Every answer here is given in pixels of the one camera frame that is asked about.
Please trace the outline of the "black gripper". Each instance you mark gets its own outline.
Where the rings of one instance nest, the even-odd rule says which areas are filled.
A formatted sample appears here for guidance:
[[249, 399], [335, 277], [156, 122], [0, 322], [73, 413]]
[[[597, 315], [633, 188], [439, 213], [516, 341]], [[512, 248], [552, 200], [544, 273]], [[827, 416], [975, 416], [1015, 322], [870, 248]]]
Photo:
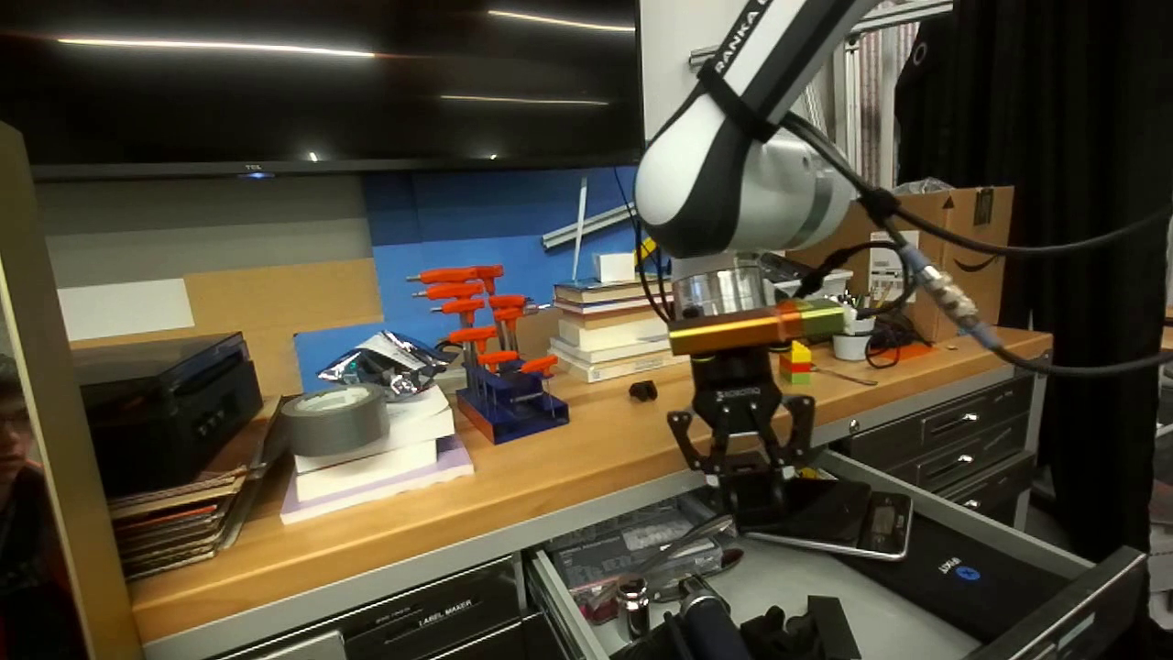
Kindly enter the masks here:
[[[772, 432], [772, 413], [781, 408], [781, 387], [770, 369], [767, 349], [726, 349], [726, 350], [696, 350], [691, 366], [691, 403], [688, 411], [667, 411], [667, 430], [688, 469], [726, 476], [731, 474], [731, 437], [754, 432], [767, 453], [767, 474], [781, 476], [781, 444]], [[788, 465], [810, 462], [815, 437], [815, 397], [786, 399], [793, 430], [788, 430]], [[712, 430], [712, 449], [688, 440], [691, 413], [700, 413]]]

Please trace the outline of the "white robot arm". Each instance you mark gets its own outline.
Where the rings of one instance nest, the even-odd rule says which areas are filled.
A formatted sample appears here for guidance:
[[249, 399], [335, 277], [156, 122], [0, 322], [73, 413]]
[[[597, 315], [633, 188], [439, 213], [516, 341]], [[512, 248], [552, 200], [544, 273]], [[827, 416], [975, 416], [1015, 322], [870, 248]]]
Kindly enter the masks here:
[[[843, 155], [793, 108], [831, 48], [878, 0], [748, 0], [720, 51], [696, 69], [691, 90], [647, 139], [633, 200], [644, 229], [671, 256], [745, 248], [801, 248], [827, 238], [852, 204], [876, 223], [898, 213], [889, 190], [852, 172]], [[691, 469], [726, 476], [731, 437], [761, 440], [761, 469], [786, 474], [772, 413], [781, 387], [767, 350], [794, 336], [800, 308], [772, 304], [671, 320], [671, 349], [691, 363], [691, 411], [712, 426], [712, 449], [688, 444], [688, 413], [671, 432]]]

